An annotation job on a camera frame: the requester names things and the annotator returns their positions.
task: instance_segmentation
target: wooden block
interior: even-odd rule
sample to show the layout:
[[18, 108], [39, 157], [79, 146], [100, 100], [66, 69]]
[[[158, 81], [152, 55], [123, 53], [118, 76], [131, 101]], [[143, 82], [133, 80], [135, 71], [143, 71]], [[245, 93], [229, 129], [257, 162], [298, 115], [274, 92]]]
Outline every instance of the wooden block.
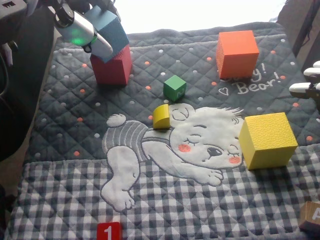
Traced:
[[[104, 63], [110, 61], [114, 56], [129, 44], [128, 37], [119, 21], [119, 18], [111, 11], [102, 11], [97, 5], [84, 14], [98, 33], [106, 39], [113, 49], [111, 56], [101, 58]], [[92, 48], [93, 55], [99, 55], [99, 49]]]
[[169, 114], [168, 104], [158, 106], [153, 111], [153, 128], [154, 129], [170, 128], [170, 114]]
[[122, 240], [122, 226], [120, 222], [98, 223], [96, 240]]
[[170, 77], [163, 84], [163, 94], [175, 102], [186, 93], [187, 83], [177, 75]]
[[259, 49], [251, 30], [219, 33], [216, 64], [221, 79], [251, 77], [258, 56]]
[[249, 170], [286, 166], [298, 146], [284, 112], [247, 116], [239, 143]]
[[300, 210], [299, 228], [320, 233], [320, 204], [307, 201]]
[[132, 69], [130, 47], [127, 45], [112, 60], [104, 63], [100, 58], [91, 55], [90, 61], [98, 84], [127, 85]]

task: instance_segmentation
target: bear's nose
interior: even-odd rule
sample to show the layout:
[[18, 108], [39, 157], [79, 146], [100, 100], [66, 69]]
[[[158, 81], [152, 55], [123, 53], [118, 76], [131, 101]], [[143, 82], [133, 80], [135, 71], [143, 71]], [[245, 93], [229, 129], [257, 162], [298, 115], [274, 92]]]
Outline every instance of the bear's nose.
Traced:
[[217, 149], [215, 147], [209, 147], [207, 151], [208, 151], [210, 157], [216, 157], [216, 156], [222, 155], [222, 151], [220, 151], [219, 149]]

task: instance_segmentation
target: gray quilted fabric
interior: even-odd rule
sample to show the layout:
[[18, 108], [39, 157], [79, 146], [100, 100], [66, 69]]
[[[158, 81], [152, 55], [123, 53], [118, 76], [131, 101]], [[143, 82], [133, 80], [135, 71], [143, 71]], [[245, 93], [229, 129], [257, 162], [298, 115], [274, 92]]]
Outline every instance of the gray quilted fabric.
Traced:
[[[243, 82], [220, 80], [218, 34], [240, 30], [254, 31], [256, 70]], [[320, 119], [312, 100], [290, 96], [289, 86], [304, 78], [282, 27], [159, 30], [129, 39], [133, 69], [123, 88], [97, 86], [90, 56], [57, 42], [6, 239], [94, 239], [97, 223], [112, 221], [122, 223], [125, 239], [312, 238], [300, 232], [298, 217], [305, 201], [320, 197]], [[135, 205], [117, 212], [100, 196], [113, 176], [102, 149], [106, 121], [122, 114], [150, 128], [153, 110], [172, 104], [163, 82], [173, 75], [187, 82], [178, 103], [194, 109], [240, 108], [242, 118], [285, 112], [300, 147], [288, 167], [250, 172], [242, 164], [224, 169], [216, 187], [141, 162], [130, 189]]]

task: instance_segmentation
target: bear's ear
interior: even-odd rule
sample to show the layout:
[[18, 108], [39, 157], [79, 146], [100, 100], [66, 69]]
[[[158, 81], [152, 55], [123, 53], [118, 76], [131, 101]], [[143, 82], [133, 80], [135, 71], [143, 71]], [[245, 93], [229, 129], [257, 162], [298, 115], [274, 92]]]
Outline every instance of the bear's ear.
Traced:
[[170, 125], [175, 127], [179, 123], [185, 121], [188, 117], [194, 114], [195, 109], [186, 103], [177, 103], [169, 106]]

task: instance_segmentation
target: bear's head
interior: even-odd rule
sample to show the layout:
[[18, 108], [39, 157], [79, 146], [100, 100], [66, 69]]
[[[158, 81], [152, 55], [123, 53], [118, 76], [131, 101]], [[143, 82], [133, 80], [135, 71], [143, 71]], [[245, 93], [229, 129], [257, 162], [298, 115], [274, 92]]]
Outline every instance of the bear's head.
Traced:
[[183, 161], [209, 169], [235, 168], [242, 164], [238, 136], [242, 110], [180, 103], [169, 106], [170, 147]]

